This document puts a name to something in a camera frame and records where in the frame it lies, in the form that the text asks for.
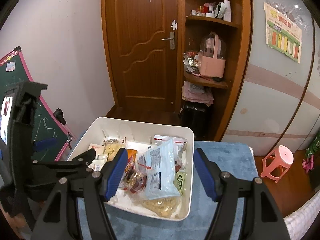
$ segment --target nutrition label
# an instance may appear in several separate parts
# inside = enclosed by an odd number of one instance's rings
[[[139,165],[139,170],[141,172],[145,173],[147,171],[147,169],[146,169],[146,156],[145,155],[142,155],[139,157],[138,165]]]
[[[153,170],[157,170],[157,168],[160,168],[160,163],[161,163],[160,148],[150,151],[150,157],[151,157],[151,168]]]
[[[150,179],[150,192],[161,190],[161,172],[156,172],[149,177]]]

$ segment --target green package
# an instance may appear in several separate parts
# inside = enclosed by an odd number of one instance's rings
[[[182,194],[184,190],[184,175],[184,172],[178,171],[174,176],[174,185],[176,186],[180,194]]]
[[[320,150],[320,131],[318,131],[315,139],[310,143],[309,148],[306,150],[306,156],[309,158]]]

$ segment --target poster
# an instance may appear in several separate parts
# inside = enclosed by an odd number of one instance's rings
[[[289,58],[300,63],[301,29],[287,16],[272,6],[264,3],[266,11],[267,45],[286,54]]]

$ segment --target wooden door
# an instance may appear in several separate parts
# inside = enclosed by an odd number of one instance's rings
[[[173,111],[177,71],[177,0],[105,0],[111,69],[119,105]],[[170,49],[170,32],[175,49]]]

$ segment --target blue rug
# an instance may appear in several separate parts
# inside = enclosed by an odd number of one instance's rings
[[[238,179],[252,180],[258,176],[249,147],[242,143],[195,141],[195,149],[202,148],[210,161],[218,164],[222,171],[229,171]],[[244,200],[238,199],[237,213],[231,234],[237,240],[240,233]],[[105,204],[117,239],[204,239],[211,224],[217,203],[205,194],[196,169],[193,173],[191,210],[189,216],[180,222],[158,220],[122,211]],[[84,201],[78,199],[79,217],[83,238],[91,239],[86,220]]]

